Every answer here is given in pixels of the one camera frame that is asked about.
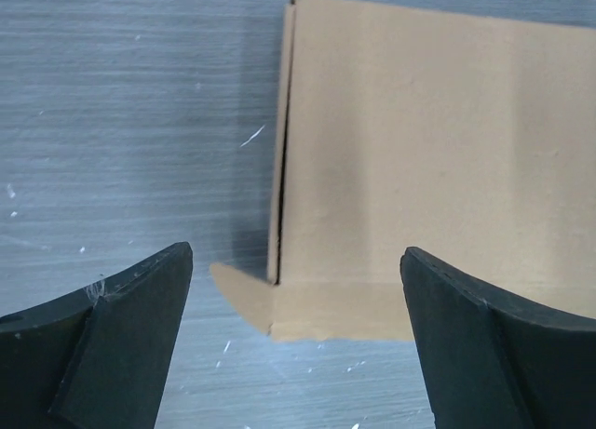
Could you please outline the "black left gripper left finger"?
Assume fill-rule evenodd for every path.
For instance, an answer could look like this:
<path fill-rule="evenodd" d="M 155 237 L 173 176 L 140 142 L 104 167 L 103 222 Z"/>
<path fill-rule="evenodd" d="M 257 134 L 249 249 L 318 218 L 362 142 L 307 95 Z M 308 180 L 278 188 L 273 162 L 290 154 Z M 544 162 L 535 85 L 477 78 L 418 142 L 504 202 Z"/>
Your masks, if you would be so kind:
<path fill-rule="evenodd" d="M 155 427 L 192 272 L 179 242 L 2 316 L 2 427 Z"/>

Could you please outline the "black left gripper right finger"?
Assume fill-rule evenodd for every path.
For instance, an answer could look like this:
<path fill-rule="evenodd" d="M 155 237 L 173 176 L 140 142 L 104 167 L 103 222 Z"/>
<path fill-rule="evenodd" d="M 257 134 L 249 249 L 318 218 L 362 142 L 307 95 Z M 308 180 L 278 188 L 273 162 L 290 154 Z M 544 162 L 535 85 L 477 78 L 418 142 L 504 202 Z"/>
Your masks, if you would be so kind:
<path fill-rule="evenodd" d="M 416 247 L 401 256 L 400 277 L 436 427 L 594 427 L 594 319 Z"/>

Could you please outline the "brown cardboard box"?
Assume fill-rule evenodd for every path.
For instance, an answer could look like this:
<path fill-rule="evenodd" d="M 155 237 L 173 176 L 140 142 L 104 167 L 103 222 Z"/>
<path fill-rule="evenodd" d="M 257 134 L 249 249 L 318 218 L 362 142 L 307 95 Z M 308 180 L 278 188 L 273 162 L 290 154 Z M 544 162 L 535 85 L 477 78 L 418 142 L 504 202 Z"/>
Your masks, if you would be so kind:
<path fill-rule="evenodd" d="M 284 12 L 265 275 L 210 271 L 277 341 L 412 337 L 419 247 L 595 314 L 595 32 L 357 0 Z"/>

